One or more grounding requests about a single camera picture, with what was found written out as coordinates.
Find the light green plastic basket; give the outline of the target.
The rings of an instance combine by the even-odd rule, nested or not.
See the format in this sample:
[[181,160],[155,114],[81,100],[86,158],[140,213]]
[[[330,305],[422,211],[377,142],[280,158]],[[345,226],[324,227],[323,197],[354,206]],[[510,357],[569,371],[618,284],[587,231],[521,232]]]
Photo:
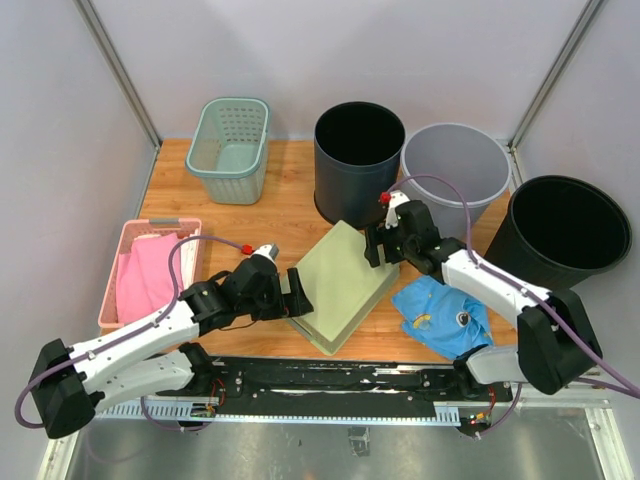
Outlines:
[[372,268],[365,236],[344,221],[296,264],[314,311],[288,323],[319,351],[335,355],[399,278],[394,264]]

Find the grey plastic bin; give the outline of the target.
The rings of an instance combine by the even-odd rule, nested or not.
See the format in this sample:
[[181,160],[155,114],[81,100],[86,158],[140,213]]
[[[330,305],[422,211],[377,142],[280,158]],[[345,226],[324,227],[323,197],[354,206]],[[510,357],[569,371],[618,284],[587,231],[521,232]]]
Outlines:
[[400,186],[429,208],[443,237],[463,239],[466,221],[476,222],[507,189],[511,164],[504,148],[484,132],[440,123],[415,132],[401,153]]

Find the dark blue cylindrical bin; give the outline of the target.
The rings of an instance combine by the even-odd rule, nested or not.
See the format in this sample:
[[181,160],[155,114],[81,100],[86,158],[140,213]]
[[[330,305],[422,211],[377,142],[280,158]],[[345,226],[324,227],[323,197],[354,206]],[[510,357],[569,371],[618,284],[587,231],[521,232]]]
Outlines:
[[314,203],[331,224],[356,229],[384,217],[379,198],[398,177],[406,132],[384,106],[353,101],[325,111],[314,130]]

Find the teal plastic basket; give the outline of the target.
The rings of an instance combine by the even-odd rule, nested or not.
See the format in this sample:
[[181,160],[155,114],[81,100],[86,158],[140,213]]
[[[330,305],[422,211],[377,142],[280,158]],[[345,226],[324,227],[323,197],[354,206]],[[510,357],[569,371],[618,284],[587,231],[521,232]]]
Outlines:
[[207,103],[185,159],[218,204],[252,205],[263,191],[271,112],[262,100],[222,97]]

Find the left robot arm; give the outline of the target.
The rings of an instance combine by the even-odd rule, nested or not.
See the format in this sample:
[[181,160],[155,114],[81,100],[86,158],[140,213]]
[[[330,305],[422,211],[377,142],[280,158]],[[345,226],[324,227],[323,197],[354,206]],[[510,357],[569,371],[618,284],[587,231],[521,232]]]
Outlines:
[[245,315],[269,321],[313,312],[297,269],[288,269],[287,280],[283,291],[275,263],[254,254],[234,271],[192,284],[156,313],[107,335],[73,346],[50,341],[27,387],[40,428],[59,439],[123,401],[184,389],[195,396],[207,393],[214,371],[197,338]]

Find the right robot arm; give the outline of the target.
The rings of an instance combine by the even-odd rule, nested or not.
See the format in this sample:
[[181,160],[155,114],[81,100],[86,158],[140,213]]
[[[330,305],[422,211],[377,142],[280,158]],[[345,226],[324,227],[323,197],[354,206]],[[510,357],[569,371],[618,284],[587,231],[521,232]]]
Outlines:
[[553,395],[595,367],[602,351],[580,297],[570,289],[532,285],[483,259],[467,244],[441,237],[428,207],[400,191],[384,193],[384,221],[365,230],[373,268],[408,262],[508,320],[517,342],[473,347],[454,362],[455,392],[474,400],[489,384],[528,383]]

